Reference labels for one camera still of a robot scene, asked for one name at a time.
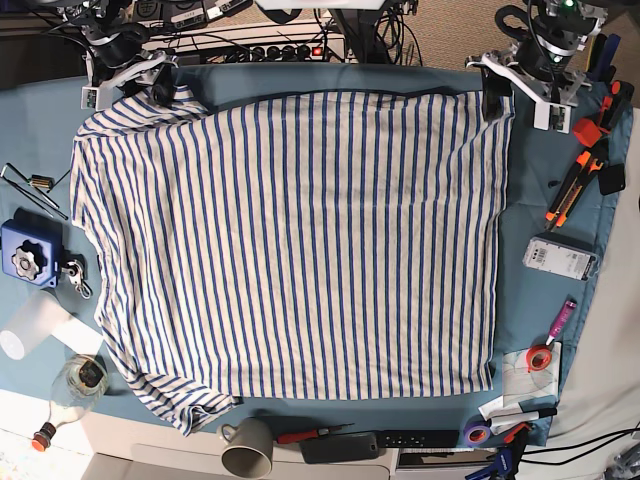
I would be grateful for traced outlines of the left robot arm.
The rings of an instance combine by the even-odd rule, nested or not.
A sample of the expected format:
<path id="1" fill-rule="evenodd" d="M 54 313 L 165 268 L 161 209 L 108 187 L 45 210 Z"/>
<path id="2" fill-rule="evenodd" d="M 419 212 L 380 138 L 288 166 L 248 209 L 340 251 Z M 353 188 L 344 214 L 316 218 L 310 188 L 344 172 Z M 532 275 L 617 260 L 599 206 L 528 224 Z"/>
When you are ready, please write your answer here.
<path id="1" fill-rule="evenodd" d="M 600 33 L 607 16 L 604 6 L 586 1 L 528 1 L 525 8 L 500 8 L 495 23 L 512 44 L 465 62 L 481 71 L 483 119 L 501 117 L 502 99 L 517 88 L 534 103 L 536 129 L 568 133 L 577 93 L 591 86 L 587 74 L 569 63 L 588 38 Z"/>

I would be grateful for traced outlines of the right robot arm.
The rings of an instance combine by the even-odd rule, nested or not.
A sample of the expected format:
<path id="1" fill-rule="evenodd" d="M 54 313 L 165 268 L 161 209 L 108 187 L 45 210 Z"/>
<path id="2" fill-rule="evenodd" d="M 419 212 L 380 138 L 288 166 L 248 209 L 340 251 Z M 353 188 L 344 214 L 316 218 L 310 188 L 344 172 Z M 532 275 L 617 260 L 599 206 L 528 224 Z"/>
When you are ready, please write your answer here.
<path id="1" fill-rule="evenodd" d="M 104 111 L 120 92 L 129 98 L 143 90 L 155 105 L 168 107 L 176 95 L 172 69 L 175 56 L 165 50 L 148 50 L 151 29 L 127 17 L 130 1 L 28 1 L 32 13 L 48 11 L 59 16 L 43 32 L 69 40 L 85 52 L 87 84 L 81 107 Z"/>

